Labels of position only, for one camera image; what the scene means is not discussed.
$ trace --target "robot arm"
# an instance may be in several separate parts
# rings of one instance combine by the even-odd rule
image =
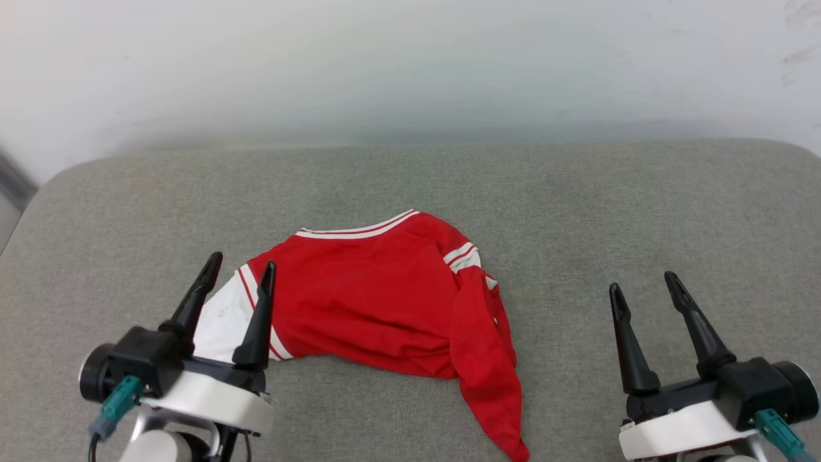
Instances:
[[[810,420],[819,411],[818,392],[810,377],[788,361],[738,362],[678,276],[668,271],[664,279],[695,347],[699,378],[661,386],[631,328],[631,312],[621,288],[612,284],[610,304],[627,394],[628,419],[619,435],[624,456],[683,460],[687,453],[729,446],[737,457],[765,462],[763,434],[791,460],[810,457],[787,426]]]
[[[171,319],[157,330],[135,326],[116,344],[100,345],[80,370],[80,393],[102,403],[89,428],[89,461],[128,410],[138,406],[137,423],[121,462],[227,462],[238,435],[271,430],[273,407],[265,393],[276,266],[268,263],[259,301],[234,364],[192,356],[193,337],[205,296],[213,289],[222,254],[215,252],[191,285]],[[186,432],[169,432],[169,423],[203,428],[210,441]]]

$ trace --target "red track jacket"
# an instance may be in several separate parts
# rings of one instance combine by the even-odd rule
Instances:
[[[458,378],[488,437],[514,462],[529,459],[498,284],[457,229],[416,210],[365,228],[302,229],[248,261],[205,304],[196,356],[231,362],[268,260],[277,264],[271,359],[334,354]]]

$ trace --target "gray fabric surface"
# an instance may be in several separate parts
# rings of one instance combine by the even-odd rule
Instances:
[[[146,155],[60,174],[0,256],[0,460],[82,460],[98,412],[76,387],[85,355],[134,324],[155,327],[210,252],[225,253],[222,284],[301,226],[353,228],[411,207],[459,228],[501,285],[532,460],[621,460],[613,281],[664,383],[695,377],[664,270],[740,358],[791,359],[821,377],[821,159],[794,146]],[[307,358],[272,363],[268,389],[277,420],[254,441],[258,461],[505,460],[456,381]],[[131,422],[100,460],[117,460]],[[821,454],[821,423],[799,430]]]

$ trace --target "white sleeve panel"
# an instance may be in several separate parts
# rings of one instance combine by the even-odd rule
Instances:
[[[254,310],[239,275],[234,275],[203,306],[194,333],[194,356],[233,364]]]

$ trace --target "white stripe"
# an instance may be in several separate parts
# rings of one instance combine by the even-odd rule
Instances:
[[[396,228],[400,223],[402,223],[406,219],[409,219],[410,217],[412,217],[414,215],[418,215],[419,213],[421,213],[421,212],[414,211],[413,213],[405,215],[401,219],[398,219],[397,221],[389,224],[388,226],[386,226],[384,228],[375,229],[374,231],[369,231],[369,232],[366,232],[366,233],[318,234],[318,233],[313,233],[311,231],[300,231],[299,233],[296,234],[296,236],[300,236],[302,238],[312,238],[312,239],[363,239],[363,238],[372,238],[373,236],[379,236],[382,233],[386,233],[387,231],[390,231],[391,229]]]
[[[393,220],[395,220],[395,219],[400,219],[403,215],[405,215],[405,214],[409,214],[409,213],[411,213],[412,211],[414,211],[414,210],[413,210],[413,209],[410,209],[410,210],[408,210],[408,211],[404,211],[404,212],[400,213],[399,215],[397,215],[397,216],[395,216],[395,217],[393,217],[393,218],[386,219],[386,220],[385,220],[385,221],[383,221],[382,223],[371,224],[370,226],[365,226],[364,228],[352,228],[352,229],[333,229],[333,230],[331,230],[331,231],[315,231],[315,230],[313,230],[313,229],[303,228],[301,231],[307,231],[308,233],[320,233],[320,234],[335,234],[335,233],[360,233],[360,232],[364,232],[364,231],[370,231],[371,229],[374,229],[374,228],[378,228],[378,227],[380,227],[380,226],[383,226],[383,225],[385,225],[385,224],[388,224],[388,223],[392,222],[392,221],[393,221]]]
[[[254,307],[251,305],[251,302],[248,300],[248,292],[245,291],[245,284],[242,283],[242,276],[240,276],[240,270],[234,271],[234,277],[236,278],[236,281],[239,283],[238,287],[242,288],[242,295],[243,296],[240,297],[240,302],[241,302],[240,309],[250,319],[251,315],[254,314]]]
[[[288,350],[285,349],[285,345],[282,344],[282,341],[277,336],[277,332],[273,329],[273,325],[271,325],[271,346],[273,349],[277,350],[282,359],[293,359],[294,355],[288,353]]]
[[[251,268],[248,267],[248,264],[245,264],[240,267],[239,271],[242,272],[242,277],[245,278],[245,283],[248,284],[248,291],[251,293],[251,299],[254,300],[254,306],[256,306],[259,301],[259,295],[257,294],[258,285],[253,273],[251,273]],[[285,345],[282,344],[277,332],[273,329],[273,324],[271,325],[271,346],[277,350],[277,353],[282,356],[282,359],[291,359],[294,357],[294,355],[288,353],[288,350],[285,349]],[[272,358],[279,361],[279,358],[276,356],[272,356]]]
[[[254,279],[254,273],[251,272],[251,268],[248,267],[248,264],[245,263],[243,266],[240,266],[238,270],[242,273],[242,279],[245,280],[245,285],[248,286],[248,293],[251,296],[251,301],[254,303],[256,307],[257,300],[259,300],[259,295],[256,293],[257,284],[256,279]]]
[[[460,256],[461,254],[463,254],[463,253],[467,252],[467,250],[468,250],[468,249],[469,249],[472,245],[473,245],[473,244],[471,244],[471,243],[465,243],[465,245],[463,245],[462,247],[457,248],[455,251],[453,251],[453,252],[448,252],[448,253],[447,253],[447,255],[445,256],[445,263],[449,265],[449,264],[450,264],[450,262],[451,262],[454,258],[456,258],[456,257]]]
[[[482,260],[479,258],[479,249],[476,247],[473,247],[473,250],[468,252],[467,255],[454,260],[453,263],[451,263],[451,270],[456,273],[459,270],[464,270],[469,266],[478,266],[479,268],[482,267]]]

